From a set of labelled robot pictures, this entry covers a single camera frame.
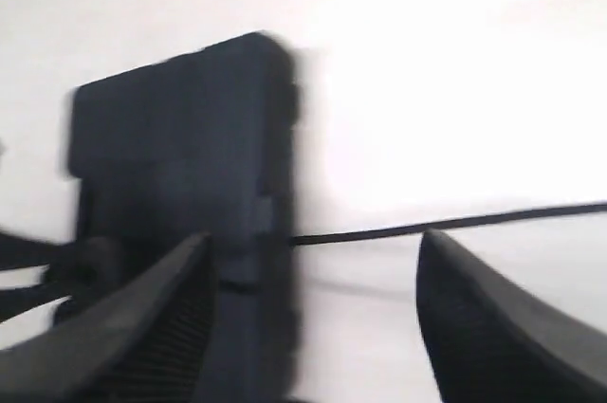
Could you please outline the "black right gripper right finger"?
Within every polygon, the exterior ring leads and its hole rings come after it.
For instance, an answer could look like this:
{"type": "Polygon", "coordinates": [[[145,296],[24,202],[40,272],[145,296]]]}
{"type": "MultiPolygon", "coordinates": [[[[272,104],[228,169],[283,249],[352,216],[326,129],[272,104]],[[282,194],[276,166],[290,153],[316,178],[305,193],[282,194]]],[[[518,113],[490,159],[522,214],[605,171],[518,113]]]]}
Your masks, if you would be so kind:
{"type": "Polygon", "coordinates": [[[605,334],[442,231],[423,234],[415,304],[442,401],[605,401],[605,334]]]}

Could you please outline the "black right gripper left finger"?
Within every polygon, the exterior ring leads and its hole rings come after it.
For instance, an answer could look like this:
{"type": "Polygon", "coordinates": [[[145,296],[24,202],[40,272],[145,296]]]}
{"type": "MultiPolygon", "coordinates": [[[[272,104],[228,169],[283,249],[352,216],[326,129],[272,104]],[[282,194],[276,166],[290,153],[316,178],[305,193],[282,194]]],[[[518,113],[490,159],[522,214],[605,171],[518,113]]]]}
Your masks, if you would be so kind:
{"type": "Polygon", "coordinates": [[[96,237],[65,245],[3,234],[5,271],[38,283],[1,293],[1,319],[55,303],[50,325],[1,338],[5,402],[189,402],[209,343],[213,262],[197,233],[157,259],[96,237]]]}

